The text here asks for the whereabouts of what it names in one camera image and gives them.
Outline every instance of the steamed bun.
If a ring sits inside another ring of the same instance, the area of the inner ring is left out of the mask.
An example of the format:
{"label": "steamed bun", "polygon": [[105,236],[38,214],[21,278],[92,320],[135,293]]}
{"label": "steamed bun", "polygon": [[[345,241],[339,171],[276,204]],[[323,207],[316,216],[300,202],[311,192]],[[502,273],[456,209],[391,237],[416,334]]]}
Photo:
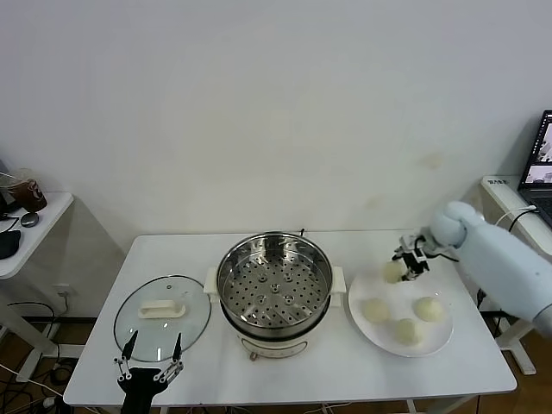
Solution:
{"label": "steamed bun", "polygon": [[420,298],[414,304],[414,313],[425,322],[439,322],[445,317],[445,310],[436,298]]}
{"label": "steamed bun", "polygon": [[364,304],[364,317],[371,323],[383,323],[391,319],[391,312],[386,302],[380,298],[372,298]]}
{"label": "steamed bun", "polygon": [[418,345],[423,340],[422,330],[414,319],[401,319],[395,324],[395,339],[403,345]]}

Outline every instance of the laptop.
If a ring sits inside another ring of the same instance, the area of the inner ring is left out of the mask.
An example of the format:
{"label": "laptop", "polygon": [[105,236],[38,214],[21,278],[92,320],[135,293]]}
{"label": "laptop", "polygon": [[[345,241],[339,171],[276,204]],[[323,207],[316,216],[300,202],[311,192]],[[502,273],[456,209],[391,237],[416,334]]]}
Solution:
{"label": "laptop", "polygon": [[552,110],[545,110],[517,191],[552,227]]}

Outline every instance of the robotic arm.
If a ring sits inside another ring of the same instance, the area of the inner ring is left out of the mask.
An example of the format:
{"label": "robotic arm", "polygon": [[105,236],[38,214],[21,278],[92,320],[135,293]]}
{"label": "robotic arm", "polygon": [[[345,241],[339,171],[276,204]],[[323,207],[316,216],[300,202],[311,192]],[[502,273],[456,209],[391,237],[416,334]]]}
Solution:
{"label": "robotic arm", "polygon": [[552,265],[506,230],[493,226],[470,205],[452,202],[430,226],[401,237],[402,259],[412,280],[429,270],[427,259],[452,251],[472,279],[505,312],[532,321],[552,337]]}

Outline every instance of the white wall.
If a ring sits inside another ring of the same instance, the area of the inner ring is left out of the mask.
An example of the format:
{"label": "white wall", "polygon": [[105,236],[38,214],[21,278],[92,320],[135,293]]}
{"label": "white wall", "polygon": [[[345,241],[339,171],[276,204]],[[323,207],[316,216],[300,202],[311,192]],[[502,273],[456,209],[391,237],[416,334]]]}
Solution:
{"label": "white wall", "polygon": [[551,14],[549,0],[3,1],[0,158],[73,192],[124,249],[416,227],[482,175],[519,171],[552,104]]}

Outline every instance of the wooden floor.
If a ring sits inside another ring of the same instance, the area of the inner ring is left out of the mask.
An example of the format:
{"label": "wooden floor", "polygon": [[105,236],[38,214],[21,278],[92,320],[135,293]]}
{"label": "wooden floor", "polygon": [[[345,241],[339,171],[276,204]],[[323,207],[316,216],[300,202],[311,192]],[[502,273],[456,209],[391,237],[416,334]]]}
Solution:
{"label": "wooden floor", "polygon": [[[54,338],[56,342],[84,344],[91,332],[91,324],[63,324]],[[479,414],[544,414],[552,413],[552,347],[551,342],[547,342],[540,336],[531,332],[523,340],[525,349],[528,351],[531,359],[536,365],[537,374],[531,376],[523,376],[511,356],[506,353],[506,359],[510,364],[517,378],[517,390],[508,394],[482,396],[480,398]],[[0,344],[0,362],[7,367],[17,370],[18,364],[23,357],[30,351],[30,347],[21,339],[13,335],[8,335]],[[52,367],[53,360],[41,361],[36,374],[39,376],[42,373],[47,373]],[[41,390],[33,384],[26,385],[11,385],[7,392],[6,381],[10,380],[10,373],[0,368],[0,408],[4,402],[8,402],[0,414],[19,414],[27,413],[25,408],[17,410],[19,407],[28,404],[31,400],[41,400],[45,395],[53,395],[50,391]],[[53,389],[63,393],[63,386],[52,386],[48,376],[41,376],[40,381]],[[421,412],[427,408],[431,400],[420,400],[416,402],[417,409]],[[303,414],[306,411],[316,410],[319,405],[286,405],[286,406],[249,406],[247,410],[252,414]],[[78,414],[89,413],[82,408],[76,410]],[[187,409],[171,409],[171,414],[186,414]],[[194,413],[205,413],[205,411],[197,408]],[[233,412],[241,412],[247,414],[246,411],[235,410]],[[382,403],[355,403],[343,407],[333,409],[335,414],[384,414],[396,412],[408,412],[405,402],[382,402]],[[210,407],[207,409],[207,414],[222,414],[223,407]],[[465,403],[462,407],[454,411],[454,414],[478,414],[477,413],[477,398]]]}

